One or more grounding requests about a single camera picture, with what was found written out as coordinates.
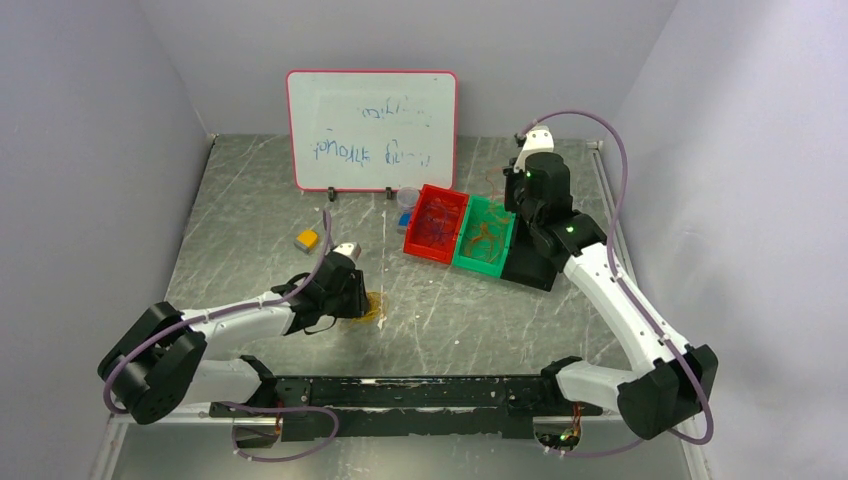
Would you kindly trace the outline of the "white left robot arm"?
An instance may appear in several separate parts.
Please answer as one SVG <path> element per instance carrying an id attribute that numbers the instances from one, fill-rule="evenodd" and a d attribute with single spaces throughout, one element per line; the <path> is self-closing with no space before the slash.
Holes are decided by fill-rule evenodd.
<path id="1" fill-rule="evenodd" d="M 240 405 L 254 416 L 283 406 L 275 375 L 236 349 L 260 339 L 314 335 L 322 320 L 364 316 L 370 304 L 359 256 L 358 244 L 340 244 L 312 271 L 241 303 L 149 307 L 98 366 L 107 408 L 148 425 L 192 404 Z"/>

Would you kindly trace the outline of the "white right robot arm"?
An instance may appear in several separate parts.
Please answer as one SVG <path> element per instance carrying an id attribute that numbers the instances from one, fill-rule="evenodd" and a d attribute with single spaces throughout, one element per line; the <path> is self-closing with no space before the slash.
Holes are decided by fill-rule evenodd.
<path id="1" fill-rule="evenodd" d="M 693 346 L 649 305 L 598 223 L 574 209 L 563 158 L 533 153 L 512 160 L 503 174 L 505 208 L 521 222 L 531 251 L 589 299 L 630 365 L 619 370 L 577 357 L 557 361 L 539 389 L 542 406 L 553 414 L 575 403 L 616 412 L 642 440 L 674 433 L 698 414 L 709 416 L 715 352 Z"/>

